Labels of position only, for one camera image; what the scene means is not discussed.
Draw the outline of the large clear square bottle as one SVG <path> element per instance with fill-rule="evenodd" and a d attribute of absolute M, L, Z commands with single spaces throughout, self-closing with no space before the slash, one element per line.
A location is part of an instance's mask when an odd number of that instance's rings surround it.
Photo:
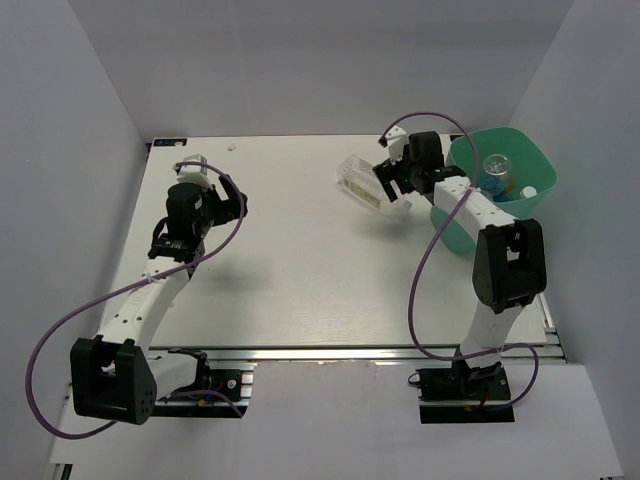
<path fill-rule="evenodd" d="M 391 201 L 374 174 L 373 166 L 356 155 L 350 155 L 339 165 L 337 184 L 361 203 L 388 217 L 406 216 L 412 207 L 402 194 L 397 194 L 397 199 Z"/>

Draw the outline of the clear bottle dark blue label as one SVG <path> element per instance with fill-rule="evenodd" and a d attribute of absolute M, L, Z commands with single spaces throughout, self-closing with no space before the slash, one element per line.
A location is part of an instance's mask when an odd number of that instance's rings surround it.
<path fill-rule="evenodd" d="M 513 163 L 503 154 L 492 154 L 482 162 L 482 170 L 478 180 L 478 187 L 483 194 L 494 202 L 505 202 L 508 196 L 503 196 L 505 180 L 512 176 Z"/>

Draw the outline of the clear bottle blue green label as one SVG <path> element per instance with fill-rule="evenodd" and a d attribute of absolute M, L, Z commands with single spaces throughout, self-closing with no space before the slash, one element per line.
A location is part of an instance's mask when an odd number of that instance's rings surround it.
<path fill-rule="evenodd" d="M 537 195 L 537 190 L 532 186 L 524 187 L 519 193 L 519 197 L 521 199 L 530 199 L 535 197 L 536 195 Z"/>

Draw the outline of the orange juice bottle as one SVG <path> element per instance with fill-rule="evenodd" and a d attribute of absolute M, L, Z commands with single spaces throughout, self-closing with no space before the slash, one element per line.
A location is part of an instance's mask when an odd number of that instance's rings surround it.
<path fill-rule="evenodd" d="M 515 180 L 513 176 L 509 176 L 504 183 L 504 190 L 502 192 L 503 196 L 508 196 L 512 193 L 515 185 Z"/>

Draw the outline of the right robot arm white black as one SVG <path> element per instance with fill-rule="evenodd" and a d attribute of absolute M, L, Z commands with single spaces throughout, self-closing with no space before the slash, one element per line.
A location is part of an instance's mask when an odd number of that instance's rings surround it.
<path fill-rule="evenodd" d="M 547 285 L 541 225 L 500 209 L 478 188 L 482 159 L 467 175 L 448 166 L 433 131 L 408 134 L 388 128 L 379 138 L 388 158 L 373 171 L 392 202 L 417 192 L 446 212 L 475 241 L 472 284 L 478 303 L 468 333 L 452 357 L 453 390 L 472 399 L 484 391 L 500 367 L 507 336 L 524 308 Z"/>

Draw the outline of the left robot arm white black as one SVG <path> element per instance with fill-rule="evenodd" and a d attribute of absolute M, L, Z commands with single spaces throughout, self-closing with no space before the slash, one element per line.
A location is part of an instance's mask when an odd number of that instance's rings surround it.
<path fill-rule="evenodd" d="M 152 233 L 141 285 L 91 339 L 75 342 L 70 353 L 76 414 L 141 425 L 160 399 L 191 399 L 211 387 L 207 356 L 171 349 L 152 357 L 151 341 L 178 294 L 205 257 L 209 231 L 247 213 L 246 197 L 229 177 L 212 185 L 202 172 L 181 176 L 167 193 L 166 214 Z"/>

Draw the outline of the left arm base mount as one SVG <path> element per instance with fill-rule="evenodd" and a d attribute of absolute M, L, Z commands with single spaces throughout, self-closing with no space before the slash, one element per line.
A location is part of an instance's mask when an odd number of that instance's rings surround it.
<path fill-rule="evenodd" d="M 246 370 L 222 366 L 194 349 L 158 352 L 147 361 L 157 386 L 154 417 L 240 419 L 246 413 Z"/>

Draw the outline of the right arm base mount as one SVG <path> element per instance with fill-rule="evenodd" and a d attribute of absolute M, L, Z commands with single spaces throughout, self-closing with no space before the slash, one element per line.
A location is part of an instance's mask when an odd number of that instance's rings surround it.
<path fill-rule="evenodd" d="M 501 363 L 478 372 L 462 361 L 422 368 L 408 377 L 423 425 L 514 423 L 511 390 Z"/>

